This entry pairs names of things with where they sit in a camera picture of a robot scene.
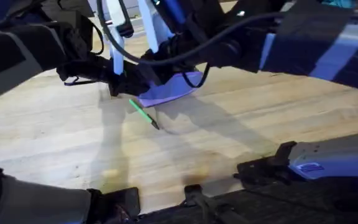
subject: sticker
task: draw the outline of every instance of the sticker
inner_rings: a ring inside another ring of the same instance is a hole
[[[321,166],[320,164],[318,164],[317,162],[311,162],[308,164],[298,165],[298,166],[296,166],[296,168],[304,173],[324,169],[324,167]]]

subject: wooden tabletop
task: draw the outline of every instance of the wooden tabletop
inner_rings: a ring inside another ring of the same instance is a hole
[[[145,39],[127,42],[140,55]],[[110,192],[136,186],[142,212],[180,203],[183,187],[239,189],[236,165],[286,141],[358,133],[358,90],[314,78],[212,68],[191,95],[147,112],[102,83],[63,86],[54,71],[0,96],[0,167],[18,179]]]

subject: green marker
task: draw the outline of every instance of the green marker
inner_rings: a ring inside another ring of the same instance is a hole
[[[150,117],[150,115],[148,115],[144,110],[142,110],[142,108],[140,108],[132,99],[129,99],[129,102],[147,120],[147,122],[152,124],[157,130],[160,129],[157,125],[157,122],[155,122],[153,118]]]

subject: wire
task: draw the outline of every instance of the wire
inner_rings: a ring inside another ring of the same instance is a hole
[[[95,54],[96,55],[101,55],[104,52],[103,34],[100,31],[100,29],[90,19],[88,19],[88,20],[92,23],[92,26],[96,29],[96,32],[98,33],[98,36],[99,36],[99,39],[100,39],[100,43],[102,44],[102,48],[100,49],[100,51],[98,53],[95,53]]]
[[[125,51],[114,40],[113,36],[110,33],[109,28],[106,25],[106,20],[104,18],[104,11],[103,11],[103,7],[102,7],[102,0],[96,0],[96,5],[97,5],[97,9],[98,9],[97,11],[98,11],[99,21],[100,21],[100,23],[102,25],[104,33],[107,35],[107,38],[109,39],[111,44],[123,56],[125,56],[129,60],[131,60],[133,62],[137,62],[137,63],[143,63],[143,64],[146,64],[146,65],[151,65],[151,66],[161,66],[161,65],[173,64],[173,63],[181,62],[184,59],[186,59],[188,57],[191,57],[194,54],[197,54],[199,51],[201,51],[201,50],[205,49],[206,47],[208,47],[209,45],[219,41],[224,36],[230,34],[234,30],[236,30],[236,29],[238,29],[238,28],[240,28],[240,27],[242,27],[242,26],[244,26],[246,24],[249,24],[249,23],[255,22],[255,21],[259,21],[259,20],[263,20],[263,19],[283,18],[286,15],[286,12],[272,12],[272,13],[260,14],[260,15],[256,15],[256,16],[250,16],[248,18],[245,18],[245,19],[241,20],[237,24],[234,24],[234,25],[228,27],[227,29],[223,30],[222,32],[218,33],[217,35],[215,35],[214,37],[212,37],[211,39],[206,41],[205,43],[197,46],[193,50],[190,50],[190,51],[188,51],[186,53],[183,53],[181,55],[177,55],[175,57],[168,58],[168,59],[165,59],[165,60],[144,60],[144,59],[135,57],[135,56],[131,55],[129,52]],[[352,15],[352,19],[358,19],[358,12],[355,13],[354,15]]]
[[[197,85],[192,84],[192,82],[189,80],[189,78],[187,77],[185,72],[182,73],[182,76],[185,79],[188,86],[190,86],[191,88],[199,88],[204,85],[204,82],[206,80],[206,77],[208,76],[210,68],[211,68],[211,66],[209,65],[209,63],[207,63],[205,66],[205,69],[204,69],[203,77],[201,78],[201,81]]]

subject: purple cloth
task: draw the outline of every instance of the purple cloth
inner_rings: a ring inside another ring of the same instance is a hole
[[[203,76],[202,72],[186,72],[186,74],[195,85],[200,82]],[[175,100],[195,90],[196,88],[187,85],[181,73],[176,73],[165,85],[157,86],[153,82],[150,82],[150,89],[139,95],[137,99],[143,107],[150,107]]]

